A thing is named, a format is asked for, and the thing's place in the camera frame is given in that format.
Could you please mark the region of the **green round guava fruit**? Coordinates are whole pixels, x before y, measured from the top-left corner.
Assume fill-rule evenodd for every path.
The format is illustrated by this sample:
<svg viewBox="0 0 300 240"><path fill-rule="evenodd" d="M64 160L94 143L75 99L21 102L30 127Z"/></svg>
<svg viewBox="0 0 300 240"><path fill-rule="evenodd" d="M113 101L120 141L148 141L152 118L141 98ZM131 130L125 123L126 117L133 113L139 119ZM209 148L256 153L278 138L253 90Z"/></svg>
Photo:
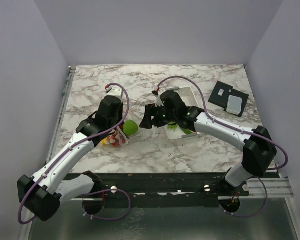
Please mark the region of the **green round guava fruit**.
<svg viewBox="0 0 300 240"><path fill-rule="evenodd" d="M124 124L123 124L123 133L126 136L132 136L135 135L139 130L139 127L137 125L136 122L134 122L133 120L127 120Z"/></svg>

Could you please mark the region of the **red lychee bunch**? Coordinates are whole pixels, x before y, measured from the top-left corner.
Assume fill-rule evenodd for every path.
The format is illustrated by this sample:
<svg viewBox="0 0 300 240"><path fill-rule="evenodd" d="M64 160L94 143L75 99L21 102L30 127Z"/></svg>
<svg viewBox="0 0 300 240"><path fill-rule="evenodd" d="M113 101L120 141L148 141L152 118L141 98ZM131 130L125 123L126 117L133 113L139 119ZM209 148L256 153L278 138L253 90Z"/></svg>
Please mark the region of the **red lychee bunch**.
<svg viewBox="0 0 300 240"><path fill-rule="evenodd" d="M112 146L115 148L121 147L128 142L128 139L120 127L117 127L115 132L109 135L106 140L107 146Z"/></svg>

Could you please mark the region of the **clear dotted zip bag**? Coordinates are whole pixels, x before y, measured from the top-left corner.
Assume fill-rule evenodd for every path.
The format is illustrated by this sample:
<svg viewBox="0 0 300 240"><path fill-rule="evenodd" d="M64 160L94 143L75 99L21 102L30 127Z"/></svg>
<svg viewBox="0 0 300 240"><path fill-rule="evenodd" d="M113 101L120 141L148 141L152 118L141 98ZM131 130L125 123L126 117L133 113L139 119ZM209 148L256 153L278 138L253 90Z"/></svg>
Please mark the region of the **clear dotted zip bag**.
<svg viewBox="0 0 300 240"><path fill-rule="evenodd" d="M105 148L120 148L132 143L141 135L139 127L140 123L141 118L135 114L131 107L124 122L113 130L109 136L104 138L98 146Z"/></svg>

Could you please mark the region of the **green grapes bunch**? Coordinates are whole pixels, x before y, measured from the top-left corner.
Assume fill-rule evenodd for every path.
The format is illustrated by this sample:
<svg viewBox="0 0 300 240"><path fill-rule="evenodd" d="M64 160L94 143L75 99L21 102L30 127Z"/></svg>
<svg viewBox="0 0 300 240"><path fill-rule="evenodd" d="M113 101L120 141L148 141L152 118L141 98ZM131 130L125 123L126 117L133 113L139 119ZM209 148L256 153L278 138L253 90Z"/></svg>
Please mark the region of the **green grapes bunch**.
<svg viewBox="0 0 300 240"><path fill-rule="evenodd" d="M172 130L172 131L176 131L176 129L179 127L179 125L175 122L170 122L167 125L168 129Z"/></svg>

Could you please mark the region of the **white perforated plastic basket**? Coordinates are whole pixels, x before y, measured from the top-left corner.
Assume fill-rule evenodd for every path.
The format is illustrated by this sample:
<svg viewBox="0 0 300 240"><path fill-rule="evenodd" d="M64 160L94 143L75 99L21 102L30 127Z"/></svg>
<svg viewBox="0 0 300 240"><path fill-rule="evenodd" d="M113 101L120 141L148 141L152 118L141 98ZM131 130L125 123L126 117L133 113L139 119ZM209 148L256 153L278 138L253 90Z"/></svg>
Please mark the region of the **white perforated plastic basket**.
<svg viewBox="0 0 300 240"><path fill-rule="evenodd" d="M169 90L173 90L179 94L182 101L189 107L195 106L199 107L199 103L197 98L190 86L185 87L174 87L170 88ZM192 132L186 134L179 126L169 126L166 125L164 127L167 139L170 142L179 142L182 140L189 140L190 138L198 138L201 137L203 134L198 132Z"/></svg>

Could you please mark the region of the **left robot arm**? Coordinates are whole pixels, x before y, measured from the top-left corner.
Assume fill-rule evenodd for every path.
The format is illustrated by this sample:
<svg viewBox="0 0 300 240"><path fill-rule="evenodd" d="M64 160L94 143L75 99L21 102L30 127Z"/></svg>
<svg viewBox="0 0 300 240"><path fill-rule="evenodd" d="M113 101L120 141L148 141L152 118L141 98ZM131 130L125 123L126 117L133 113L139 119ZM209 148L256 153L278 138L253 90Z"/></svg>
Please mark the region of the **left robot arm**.
<svg viewBox="0 0 300 240"><path fill-rule="evenodd" d="M19 178L17 192L20 224L30 223L29 220L22 220L23 208L27 208L43 222L58 211L63 196L57 192L60 183L79 160L123 122L123 106L120 96L105 96L98 110L79 124L67 145L47 165L30 177L22 175Z"/></svg>

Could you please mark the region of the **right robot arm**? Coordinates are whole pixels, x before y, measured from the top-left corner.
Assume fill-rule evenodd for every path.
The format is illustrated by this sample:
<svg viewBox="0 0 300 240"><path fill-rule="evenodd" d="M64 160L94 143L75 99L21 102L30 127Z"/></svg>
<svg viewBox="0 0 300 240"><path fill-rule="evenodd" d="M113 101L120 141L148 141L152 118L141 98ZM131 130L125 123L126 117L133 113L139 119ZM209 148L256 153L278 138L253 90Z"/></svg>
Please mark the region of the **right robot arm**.
<svg viewBox="0 0 300 240"><path fill-rule="evenodd" d="M180 95L168 90L156 102L145 106L140 128L150 130L176 124L192 132L210 135L242 152L242 161L228 170L219 182L220 191L230 196L251 177L263 177L277 155L268 130L241 127L219 118L208 117L204 109L187 106Z"/></svg>

